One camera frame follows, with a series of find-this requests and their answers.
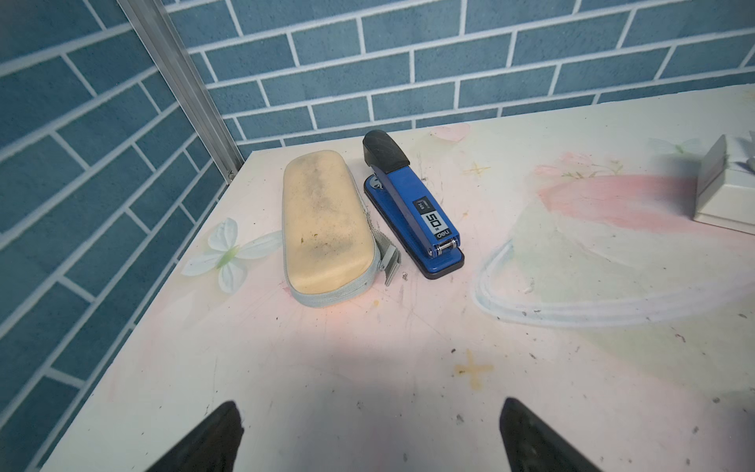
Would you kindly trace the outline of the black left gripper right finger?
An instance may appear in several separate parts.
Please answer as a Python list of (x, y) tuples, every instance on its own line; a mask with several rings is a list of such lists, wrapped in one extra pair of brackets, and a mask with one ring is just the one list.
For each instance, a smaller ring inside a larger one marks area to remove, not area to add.
[(517, 398), (505, 399), (499, 432), (512, 471), (599, 471)]

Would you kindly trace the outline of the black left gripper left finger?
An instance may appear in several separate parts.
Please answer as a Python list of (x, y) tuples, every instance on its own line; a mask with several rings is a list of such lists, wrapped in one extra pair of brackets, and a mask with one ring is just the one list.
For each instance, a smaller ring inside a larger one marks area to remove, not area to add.
[(147, 471), (232, 471), (243, 435), (236, 403), (225, 401)]

